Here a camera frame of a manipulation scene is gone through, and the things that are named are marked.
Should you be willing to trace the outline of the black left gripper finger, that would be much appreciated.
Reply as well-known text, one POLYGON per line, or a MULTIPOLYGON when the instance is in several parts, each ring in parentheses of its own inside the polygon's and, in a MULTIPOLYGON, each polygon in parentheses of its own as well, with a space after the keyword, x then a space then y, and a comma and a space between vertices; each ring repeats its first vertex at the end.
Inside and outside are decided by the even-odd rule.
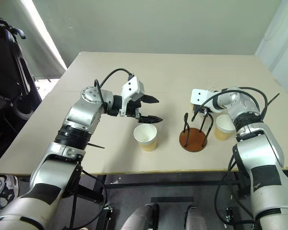
POLYGON ((143 103, 154 104, 154 103, 159 103, 159 100, 153 96, 144 94, 143 95, 143 103))
POLYGON ((143 116, 138 108, 135 109, 135 119, 138 120, 138 123, 141 124, 154 124, 163 121, 163 119, 158 116, 153 115, 143 116))

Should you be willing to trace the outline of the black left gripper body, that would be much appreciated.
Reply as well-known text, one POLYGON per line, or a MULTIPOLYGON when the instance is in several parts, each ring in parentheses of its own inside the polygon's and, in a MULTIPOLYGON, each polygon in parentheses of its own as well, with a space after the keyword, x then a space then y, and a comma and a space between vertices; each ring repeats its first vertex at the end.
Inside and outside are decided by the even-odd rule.
POLYGON ((140 117, 139 108, 141 107, 141 101, 143 101, 144 98, 145 96, 143 95, 136 101, 129 100, 127 103, 125 115, 127 117, 139 118, 140 117))

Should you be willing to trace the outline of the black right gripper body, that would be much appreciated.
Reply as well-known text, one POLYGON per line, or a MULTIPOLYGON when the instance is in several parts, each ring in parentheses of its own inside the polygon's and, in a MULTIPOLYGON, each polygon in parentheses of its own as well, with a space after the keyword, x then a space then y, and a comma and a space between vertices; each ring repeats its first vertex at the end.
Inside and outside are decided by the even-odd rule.
POLYGON ((203 115, 206 115, 207 113, 211 113, 211 109, 208 108, 208 107, 200 107, 200 105, 197 105, 197 104, 193 104, 192 105, 192 110, 193 110, 193 113, 195 114, 195 112, 197 111, 199 114, 203 114, 203 115))

